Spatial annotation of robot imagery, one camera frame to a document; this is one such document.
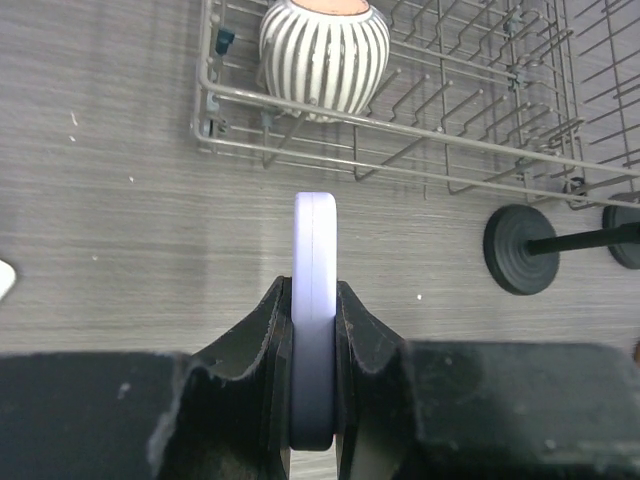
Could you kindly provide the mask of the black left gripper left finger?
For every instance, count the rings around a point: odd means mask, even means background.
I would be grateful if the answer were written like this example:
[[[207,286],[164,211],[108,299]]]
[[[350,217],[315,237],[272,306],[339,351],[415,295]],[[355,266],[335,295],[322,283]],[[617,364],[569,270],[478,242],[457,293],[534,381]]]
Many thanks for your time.
[[[1,358],[5,479],[285,479],[291,282],[194,354]]]

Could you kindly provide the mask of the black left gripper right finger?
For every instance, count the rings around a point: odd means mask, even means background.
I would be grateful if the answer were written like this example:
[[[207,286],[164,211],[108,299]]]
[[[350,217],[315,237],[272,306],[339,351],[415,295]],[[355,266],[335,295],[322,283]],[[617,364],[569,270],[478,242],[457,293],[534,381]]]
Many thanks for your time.
[[[602,344],[407,340],[338,285],[342,479],[635,479],[639,370]]]

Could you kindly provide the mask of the black round-base phone stand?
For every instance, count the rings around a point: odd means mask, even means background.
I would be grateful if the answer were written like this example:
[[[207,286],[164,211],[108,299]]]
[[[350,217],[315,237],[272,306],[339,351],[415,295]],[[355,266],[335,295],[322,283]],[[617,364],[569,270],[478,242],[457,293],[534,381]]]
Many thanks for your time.
[[[535,295],[548,288],[559,271],[560,254],[613,245],[617,229],[556,234],[539,210],[506,205],[489,218],[483,235],[485,264],[494,281],[516,296]]]

